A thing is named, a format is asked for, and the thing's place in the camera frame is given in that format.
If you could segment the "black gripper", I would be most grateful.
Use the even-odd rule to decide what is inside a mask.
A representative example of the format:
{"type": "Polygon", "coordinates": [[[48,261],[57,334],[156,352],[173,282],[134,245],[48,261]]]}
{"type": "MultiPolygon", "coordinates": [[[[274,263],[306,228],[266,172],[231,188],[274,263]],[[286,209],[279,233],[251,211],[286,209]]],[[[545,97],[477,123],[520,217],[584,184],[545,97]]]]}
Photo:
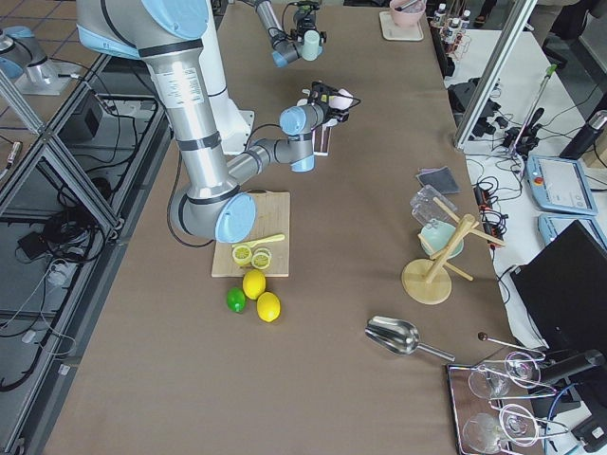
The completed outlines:
{"type": "Polygon", "coordinates": [[[322,109],[321,124],[342,123],[349,118],[351,94],[349,92],[337,92],[333,95],[320,95],[318,105],[322,109]]]}
{"type": "Polygon", "coordinates": [[[326,43],[327,35],[325,31],[320,31],[316,24],[316,14],[302,13],[293,16],[294,28],[289,32],[289,38],[295,42],[302,42],[307,31],[316,31],[320,36],[320,44],[326,43]]]}

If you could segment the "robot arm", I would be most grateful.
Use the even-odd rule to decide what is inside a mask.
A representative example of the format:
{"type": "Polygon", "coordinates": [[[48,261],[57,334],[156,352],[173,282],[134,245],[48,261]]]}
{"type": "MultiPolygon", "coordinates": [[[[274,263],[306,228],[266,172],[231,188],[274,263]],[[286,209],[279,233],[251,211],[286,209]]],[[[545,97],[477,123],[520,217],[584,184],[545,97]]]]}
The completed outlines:
{"type": "Polygon", "coordinates": [[[317,12],[321,1],[289,1],[293,6],[293,28],[285,30],[283,19],[278,20],[270,1],[246,1],[259,17],[272,47],[272,59],[277,67],[285,67],[298,60],[313,62],[323,53],[326,32],[317,27],[317,12]]]}
{"type": "Polygon", "coordinates": [[[175,134],[190,183],[170,202],[168,217],[183,232],[218,243],[236,243],[252,230],[257,208],[241,187],[272,163],[313,170],[314,133],[348,119],[358,104],[345,89],[313,82],[307,101],[285,109],[285,138],[259,139],[226,159],[216,126],[221,75],[215,23],[208,1],[80,1],[77,27],[91,50],[143,61],[175,134]]]}

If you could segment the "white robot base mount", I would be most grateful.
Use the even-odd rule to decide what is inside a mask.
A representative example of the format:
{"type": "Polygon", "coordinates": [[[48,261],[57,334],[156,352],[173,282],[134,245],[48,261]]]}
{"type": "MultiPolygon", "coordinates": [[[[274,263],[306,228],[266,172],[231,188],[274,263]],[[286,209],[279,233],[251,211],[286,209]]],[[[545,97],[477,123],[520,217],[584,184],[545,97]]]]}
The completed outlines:
{"type": "Polygon", "coordinates": [[[199,58],[207,93],[225,155],[240,154],[248,141],[254,121],[253,111],[241,111],[231,99],[225,77],[216,26],[210,1],[194,1],[207,11],[207,28],[202,35],[203,50],[199,58]]]}

